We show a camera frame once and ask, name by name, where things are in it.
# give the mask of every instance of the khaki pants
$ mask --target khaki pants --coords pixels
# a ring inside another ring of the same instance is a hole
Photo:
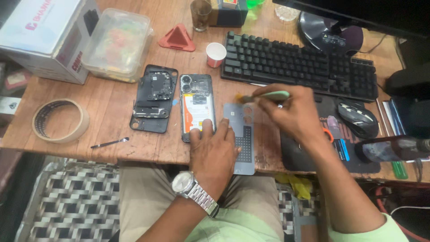
[[[279,193],[272,176],[233,176],[225,192],[222,208],[235,208],[259,217],[283,241]],[[124,162],[120,166],[120,242],[136,241],[174,198],[164,170],[154,163]]]

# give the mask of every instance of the watch face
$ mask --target watch face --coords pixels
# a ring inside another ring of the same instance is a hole
[[[191,172],[179,173],[172,182],[172,189],[174,192],[184,191],[193,181],[193,174]]]

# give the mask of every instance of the clear plastic box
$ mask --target clear plastic box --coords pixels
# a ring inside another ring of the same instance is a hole
[[[97,77],[137,82],[152,36],[147,16],[108,8],[82,54],[82,64]]]

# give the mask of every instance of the silver wristwatch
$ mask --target silver wristwatch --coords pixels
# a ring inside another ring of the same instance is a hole
[[[215,217],[218,213],[218,204],[199,185],[192,171],[179,172],[172,181],[172,189],[176,195],[194,200],[209,217]]]

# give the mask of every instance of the light green shirt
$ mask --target light green shirt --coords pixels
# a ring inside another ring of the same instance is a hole
[[[406,236],[391,216],[384,214],[387,222],[380,228],[357,234],[342,234],[329,228],[333,242],[408,242]],[[279,242],[275,231],[258,217],[237,209],[220,208],[216,218],[204,218],[190,233],[186,242]]]

